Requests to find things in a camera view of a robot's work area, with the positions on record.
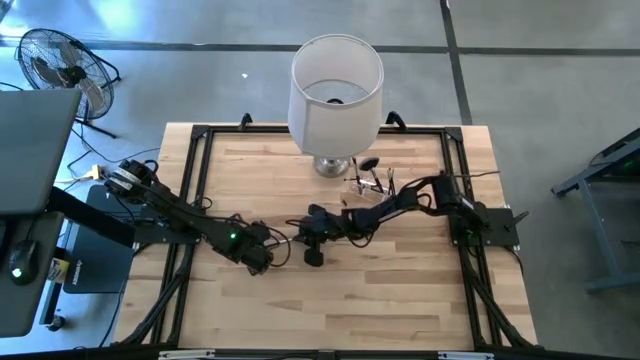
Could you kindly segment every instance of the desk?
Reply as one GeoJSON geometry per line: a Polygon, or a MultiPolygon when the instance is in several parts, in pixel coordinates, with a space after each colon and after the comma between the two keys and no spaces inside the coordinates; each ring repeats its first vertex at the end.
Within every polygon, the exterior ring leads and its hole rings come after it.
{"type": "MultiPolygon", "coordinates": [[[[163,139],[158,175],[174,193],[180,190],[192,125],[170,123],[163,139]]],[[[488,128],[462,130],[470,173],[496,170],[488,128]]],[[[395,168],[402,182],[443,168],[440,143],[428,135],[380,135],[364,156],[379,156],[379,168],[395,168]]],[[[201,158],[202,150],[195,164],[201,158]]],[[[213,201],[208,213],[239,212],[247,221],[262,219],[293,235],[296,229],[286,226],[286,219],[301,218],[311,203],[339,211],[345,195],[342,179],[319,177],[311,161],[288,134],[215,135],[205,190],[213,201]]],[[[194,172],[192,179],[197,179],[197,167],[194,172]]],[[[498,175],[474,178],[473,188],[476,200],[504,205],[498,175]]],[[[321,268],[304,263],[301,244],[292,246],[286,267],[255,277],[207,245],[198,246],[180,347],[472,348],[460,262],[446,218],[407,213],[385,223],[365,249],[347,241],[327,243],[321,268]]],[[[285,251],[277,250],[276,261],[285,251]]],[[[166,252],[167,247],[154,245],[134,259],[116,341],[133,331],[156,300],[166,252]]],[[[496,301],[523,336],[535,342],[517,262],[500,248],[487,248],[487,258],[496,301]]],[[[165,333],[173,304],[168,308],[165,333]]],[[[478,308],[488,339],[485,309],[478,308]]]]}

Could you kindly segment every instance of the wheel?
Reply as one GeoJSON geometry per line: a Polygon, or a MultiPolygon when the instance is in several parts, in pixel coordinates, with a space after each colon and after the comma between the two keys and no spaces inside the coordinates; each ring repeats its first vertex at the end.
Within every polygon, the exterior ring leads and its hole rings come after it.
{"type": "Polygon", "coordinates": [[[65,323],[64,316],[53,315],[53,321],[50,325],[47,325],[47,329],[52,332],[60,330],[65,323]]]}

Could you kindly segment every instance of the fan guard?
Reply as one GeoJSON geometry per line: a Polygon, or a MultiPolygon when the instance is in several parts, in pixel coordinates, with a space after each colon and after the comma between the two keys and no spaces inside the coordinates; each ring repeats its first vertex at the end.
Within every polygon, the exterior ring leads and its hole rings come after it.
{"type": "Polygon", "coordinates": [[[34,89],[82,90],[78,118],[85,116],[87,104],[88,119],[104,116],[113,105],[115,80],[111,80],[102,63],[113,66],[65,33],[51,29],[29,30],[20,39],[17,60],[34,89]]]}

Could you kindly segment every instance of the wooden tabletop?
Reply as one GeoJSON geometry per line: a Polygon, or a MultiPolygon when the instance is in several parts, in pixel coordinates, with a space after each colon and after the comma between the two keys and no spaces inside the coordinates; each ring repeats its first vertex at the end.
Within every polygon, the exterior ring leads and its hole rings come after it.
{"type": "MultiPolygon", "coordinates": [[[[179,192],[193,124],[167,124],[159,156],[160,181],[179,192]]],[[[462,127],[470,173],[496,170],[489,130],[462,127]]],[[[380,169],[395,168],[408,182],[443,169],[435,136],[380,135],[360,156],[379,156],[380,169]]],[[[195,192],[202,145],[190,196],[195,192]]],[[[293,235],[284,224],[306,214],[309,204],[339,212],[346,198],[340,179],[318,176],[312,158],[300,154],[288,134],[218,134],[205,196],[208,214],[240,213],[293,235]]],[[[504,205],[499,175],[473,179],[476,200],[504,205]]],[[[305,246],[292,244],[291,260],[262,276],[216,254],[196,250],[180,346],[183,348],[278,349],[471,349],[460,262],[451,246],[447,219],[407,213],[380,227],[364,249],[347,241],[323,245],[325,265],[303,261],[305,246]]],[[[116,328],[130,334],[158,296],[167,246],[153,245],[133,262],[116,328]]],[[[285,255],[276,250],[275,261],[285,255]]],[[[536,341],[518,263],[501,248],[488,248],[495,299],[529,341],[536,341]]],[[[165,333],[170,328],[169,304],[165,333]]],[[[489,339],[484,306],[479,306],[489,339]]]]}

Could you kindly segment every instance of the table lamp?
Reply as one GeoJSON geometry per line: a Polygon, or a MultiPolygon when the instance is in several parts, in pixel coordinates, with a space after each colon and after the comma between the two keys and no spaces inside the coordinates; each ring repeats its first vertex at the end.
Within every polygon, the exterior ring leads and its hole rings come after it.
{"type": "Polygon", "coordinates": [[[353,36],[323,35],[296,53],[289,132],[303,153],[314,156],[320,175],[344,174],[349,159],[375,141],[382,123],[383,79],[376,51],[353,36]]]}

